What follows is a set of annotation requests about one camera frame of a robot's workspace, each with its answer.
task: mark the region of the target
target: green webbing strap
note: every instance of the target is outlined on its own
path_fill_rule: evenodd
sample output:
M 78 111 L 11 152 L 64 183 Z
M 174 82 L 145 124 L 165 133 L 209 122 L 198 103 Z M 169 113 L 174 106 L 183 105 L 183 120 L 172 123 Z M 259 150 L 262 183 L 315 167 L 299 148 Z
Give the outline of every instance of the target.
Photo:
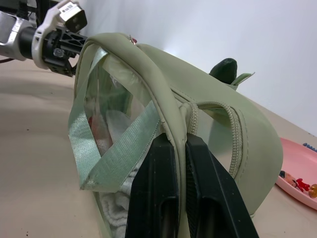
M 142 158 L 159 127 L 159 115 L 153 101 L 101 157 L 84 111 L 88 81 L 94 77 L 107 52 L 96 52 L 87 79 L 82 84 L 70 112 L 68 129 L 81 189 L 116 192 Z

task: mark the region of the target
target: pink tray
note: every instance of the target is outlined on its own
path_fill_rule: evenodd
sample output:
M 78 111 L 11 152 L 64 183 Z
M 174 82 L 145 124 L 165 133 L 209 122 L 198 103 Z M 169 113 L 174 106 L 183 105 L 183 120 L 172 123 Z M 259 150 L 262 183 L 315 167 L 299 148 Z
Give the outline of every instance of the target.
M 283 138 L 281 141 L 284 154 L 282 170 L 296 179 L 302 178 L 304 183 L 317 183 L 317 153 L 293 141 Z M 276 184 L 300 202 L 317 210 L 317 198 L 310 198 L 307 192 L 302 193 L 280 176 Z

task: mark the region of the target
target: white background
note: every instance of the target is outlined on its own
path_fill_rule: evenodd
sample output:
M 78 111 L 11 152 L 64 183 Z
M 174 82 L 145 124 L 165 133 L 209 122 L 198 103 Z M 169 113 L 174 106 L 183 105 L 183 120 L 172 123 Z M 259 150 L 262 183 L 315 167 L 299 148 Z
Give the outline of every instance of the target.
M 316 0 L 80 0 L 82 34 L 131 34 L 209 72 L 256 72 L 238 92 L 317 136 Z

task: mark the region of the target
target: green backpack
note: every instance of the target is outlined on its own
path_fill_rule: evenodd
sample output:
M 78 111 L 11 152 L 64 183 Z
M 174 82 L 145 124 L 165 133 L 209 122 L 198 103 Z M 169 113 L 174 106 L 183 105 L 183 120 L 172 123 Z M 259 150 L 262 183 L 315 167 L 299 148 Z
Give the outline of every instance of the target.
M 174 148 L 180 194 L 178 237 L 189 237 L 185 211 L 188 133 L 201 137 L 229 171 L 253 215 L 282 165 L 281 142 L 270 122 L 224 83 L 131 39 L 118 33 L 88 38 L 78 61 L 69 117 L 80 187 L 95 192 L 103 236 L 124 237 L 126 215 L 114 222 L 107 214 L 109 200 L 105 205 L 103 198 L 115 201 L 113 194 L 129 195 L 129 179 L 161 133 L 166 133 Z M 113 229 L 116 225 L 122 230 Z

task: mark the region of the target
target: table surface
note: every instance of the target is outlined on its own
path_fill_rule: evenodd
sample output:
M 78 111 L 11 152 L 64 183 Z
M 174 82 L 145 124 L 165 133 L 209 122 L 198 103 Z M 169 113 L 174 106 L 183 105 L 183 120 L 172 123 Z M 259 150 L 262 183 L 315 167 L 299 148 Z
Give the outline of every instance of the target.
M 79 190 L 68 140 L 73 84 L 30 60 L 0 64 L 1 238 L 101 237 L 94 198 Z M 258 107 L 281 137 L 317 146 L 316 137 Z M 317 234 L 317 211 L 276 185 L 253 222 L 261 238 Z

